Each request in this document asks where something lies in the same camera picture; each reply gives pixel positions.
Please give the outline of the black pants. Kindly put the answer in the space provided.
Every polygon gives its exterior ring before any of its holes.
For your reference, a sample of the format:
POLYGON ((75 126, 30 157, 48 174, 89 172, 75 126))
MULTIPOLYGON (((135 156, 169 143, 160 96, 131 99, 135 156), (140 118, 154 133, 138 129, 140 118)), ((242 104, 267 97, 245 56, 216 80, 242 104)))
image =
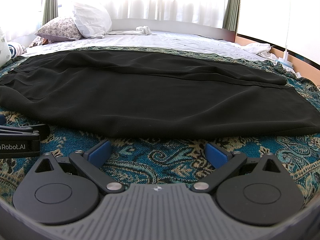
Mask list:
POLYGON ((106 137, 212 139, 319 132, 285 78, 238 63, 144 51, 60 51, 1 77, 1 106, 106 137))

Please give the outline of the teal paisley bedspread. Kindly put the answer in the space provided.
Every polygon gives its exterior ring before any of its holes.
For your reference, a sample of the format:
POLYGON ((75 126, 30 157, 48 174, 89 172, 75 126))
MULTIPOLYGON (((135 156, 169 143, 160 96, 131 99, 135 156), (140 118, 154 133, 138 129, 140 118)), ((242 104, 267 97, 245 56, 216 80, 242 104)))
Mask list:
MULTIPOLYGON (((271 61, 247 60, 243 56, 231 58, 174 49, 159 49, 160 53, 186 56, 191 59, 239 63, 252 69, 274 73, 286 79, 315 107, 319 107, 319 87, 306 78, 296 78, 271 61)), ((48 138, 41 142, 41 151, 55 157, 65 157, 74 150, 87 150, 97 144, 101 136, 78 129, 53 126, 48 138)), ((289 171, 305 202, 319 193, 319 134, 260 137, 239 134, 234 137, 215 137, 213 142, 227 151, 241 151, 251 158, 275 154, 289 171)), ((112 154, 102 171, 115 180, 130 185, 185 183, 192 184, 213 171, 204 157, 205 140, 174 139, 111 139, 112 154)))

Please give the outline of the blue striped cushion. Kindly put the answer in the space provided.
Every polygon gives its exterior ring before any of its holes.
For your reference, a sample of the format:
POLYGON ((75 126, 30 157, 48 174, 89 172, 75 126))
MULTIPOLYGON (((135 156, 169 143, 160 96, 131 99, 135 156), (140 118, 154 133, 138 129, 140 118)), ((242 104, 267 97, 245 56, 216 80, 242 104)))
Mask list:
POLYGON ((18 42, 9 42, 8 43, 9 50, 11 52, 11 58, 16 58, 17 56, 21 56, 22 54, 27 52, 27 49, 24 45, 18 42))

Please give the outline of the leaf print folded duvet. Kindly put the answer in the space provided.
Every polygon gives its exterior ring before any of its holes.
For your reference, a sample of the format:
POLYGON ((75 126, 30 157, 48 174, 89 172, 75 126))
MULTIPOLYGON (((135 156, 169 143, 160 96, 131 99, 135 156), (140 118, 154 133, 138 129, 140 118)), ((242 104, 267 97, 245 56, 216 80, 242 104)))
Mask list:
POLYGON ((5 38, 5 35, 0 31, 0 66, 3 66, 11 59, 11 51, 5 38))

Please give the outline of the crumpled white cloth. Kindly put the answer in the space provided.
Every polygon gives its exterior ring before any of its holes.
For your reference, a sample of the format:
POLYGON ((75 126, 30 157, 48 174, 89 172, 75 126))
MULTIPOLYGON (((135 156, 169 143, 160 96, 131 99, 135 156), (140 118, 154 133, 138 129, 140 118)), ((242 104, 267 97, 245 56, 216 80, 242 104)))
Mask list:
POLYGON ((243 50, 263 57, 270 56, 271 46, 268 43, 253 42, 242 46, 243 50))

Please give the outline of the floral grey pillow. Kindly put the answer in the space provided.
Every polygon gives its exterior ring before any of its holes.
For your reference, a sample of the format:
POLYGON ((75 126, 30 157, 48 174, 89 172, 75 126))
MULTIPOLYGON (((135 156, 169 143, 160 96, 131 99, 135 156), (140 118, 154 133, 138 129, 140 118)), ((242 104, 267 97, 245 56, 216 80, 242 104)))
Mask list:
POLYGON ((74 20, 61 17, 56 17, 47 22, 35 35, 53 42, 74 41, 82 38, 74 20))

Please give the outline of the white bed sheet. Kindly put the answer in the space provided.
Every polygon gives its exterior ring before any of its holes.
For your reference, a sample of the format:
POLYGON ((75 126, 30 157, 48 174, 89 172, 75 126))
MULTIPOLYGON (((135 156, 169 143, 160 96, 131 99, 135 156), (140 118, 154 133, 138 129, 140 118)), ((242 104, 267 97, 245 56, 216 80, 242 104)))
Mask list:
POLYGON ((81 47, 150 47, 192 51, 197 53, 217 54, 234 59, 264 61, 266 59, 276 63, 277 57, 263 57, 243 50, 237 43, 215 40, 197 35, 166 33, 154 31, 150 35, 106 35, 104 38, 84 38, 76 41, 56 42, 27 48, 23 57, 48 54, 56 51, 71 50, 81 47))

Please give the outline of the green curtain left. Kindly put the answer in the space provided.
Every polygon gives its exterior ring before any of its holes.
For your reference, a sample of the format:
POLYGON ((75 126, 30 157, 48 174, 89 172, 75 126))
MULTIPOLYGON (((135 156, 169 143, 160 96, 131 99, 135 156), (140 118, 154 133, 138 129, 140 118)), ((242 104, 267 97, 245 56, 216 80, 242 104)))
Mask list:
POLYGON ((58 16, 57 0, 43 0, 42 24, 45 25, 58 16))

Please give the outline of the green curtain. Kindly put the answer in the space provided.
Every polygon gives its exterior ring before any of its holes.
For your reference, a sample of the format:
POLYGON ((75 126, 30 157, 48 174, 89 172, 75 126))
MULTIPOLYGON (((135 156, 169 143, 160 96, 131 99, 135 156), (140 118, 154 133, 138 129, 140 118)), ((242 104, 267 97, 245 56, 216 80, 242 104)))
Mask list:
POLYGON ((223 19, 223 29, 236 31, 238 26, 240 0, 228 0, 223 19))
POLYGON ((58 16, 57 0, 43 0, 42 24, 45 25, 58 16))

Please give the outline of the white pillow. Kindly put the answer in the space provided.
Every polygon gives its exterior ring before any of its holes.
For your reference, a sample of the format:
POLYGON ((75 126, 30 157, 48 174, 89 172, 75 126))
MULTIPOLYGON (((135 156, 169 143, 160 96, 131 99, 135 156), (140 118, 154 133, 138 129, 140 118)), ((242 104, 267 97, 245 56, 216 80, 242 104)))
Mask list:
POLYGON ((105 8, 75 6, 73 14, 75 24, 85 38, 103 38, 112 31, 112 20, 105 8))

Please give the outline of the green curtain right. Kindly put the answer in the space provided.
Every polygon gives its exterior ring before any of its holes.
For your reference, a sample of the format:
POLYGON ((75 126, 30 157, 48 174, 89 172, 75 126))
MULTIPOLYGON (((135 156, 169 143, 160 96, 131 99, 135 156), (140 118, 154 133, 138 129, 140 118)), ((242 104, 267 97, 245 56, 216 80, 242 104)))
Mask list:
POLYGON ((240 0, 228 0, 223 19, 223 29, 236 31, 238 26, 240 0))

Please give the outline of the small white cloth bundle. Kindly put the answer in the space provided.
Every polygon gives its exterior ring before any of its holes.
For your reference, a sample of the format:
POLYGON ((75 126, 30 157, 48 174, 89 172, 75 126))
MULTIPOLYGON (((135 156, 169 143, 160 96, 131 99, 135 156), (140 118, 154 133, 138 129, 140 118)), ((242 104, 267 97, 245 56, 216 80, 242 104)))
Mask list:
POLYGON ((151 30, 147 25, 136 27, 136 32, 138 35, 150 35, 151 30))

